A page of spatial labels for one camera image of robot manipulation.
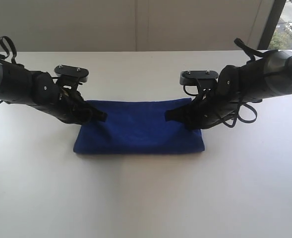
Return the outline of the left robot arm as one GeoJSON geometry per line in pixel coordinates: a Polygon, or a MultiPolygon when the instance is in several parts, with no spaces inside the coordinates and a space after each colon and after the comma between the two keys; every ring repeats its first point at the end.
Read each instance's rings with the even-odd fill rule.
{"type": "Polygon", "coordinates": [[[107,114],[86,102],[77,90],[87,82],[87,69],[60,64],[54,72],[55,77],[30,71],[0,55],[0,101],[27,105],[66,124],[106,121],[107,114]]]}

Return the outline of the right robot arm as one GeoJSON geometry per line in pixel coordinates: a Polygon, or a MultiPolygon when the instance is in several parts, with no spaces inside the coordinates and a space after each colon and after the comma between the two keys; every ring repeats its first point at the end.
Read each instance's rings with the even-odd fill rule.
{"type": "Polygon", "coordinates": [[[189,130],[210,129],[219,124],[229,128],[245,120],[241,107],[257,111],[252,103],[292,94],[292,52],[267,51],[258,54],[243,66],[227,65],[220,73],[215,71],[183,71],[180,85],[194,86],[197,94],[184,106],[167,110],[165,119],[177,121],[189,130]]]}

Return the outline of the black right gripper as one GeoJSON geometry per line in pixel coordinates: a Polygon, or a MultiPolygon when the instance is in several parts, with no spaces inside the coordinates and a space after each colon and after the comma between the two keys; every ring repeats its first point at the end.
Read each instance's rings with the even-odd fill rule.
{"type": "Polygon", "coordinates": [[[235,118],[239,93],[229,96],[208,95],[203,100],[194,99],[185,108],[166,110],[165,120],[184,123],[185,128],[210,129],[235,118]]]}

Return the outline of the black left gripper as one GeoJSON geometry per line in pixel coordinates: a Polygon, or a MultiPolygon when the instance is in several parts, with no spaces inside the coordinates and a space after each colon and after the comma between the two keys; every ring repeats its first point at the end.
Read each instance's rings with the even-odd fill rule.
{"type": "Polygon", "coordinates": [[[66,124],[86,124],[91,120],[106,122],[108,114],[89,105],[83,100],[75,100],[61,89],[34,89],[29,106],[54,116],[66,124]]]}

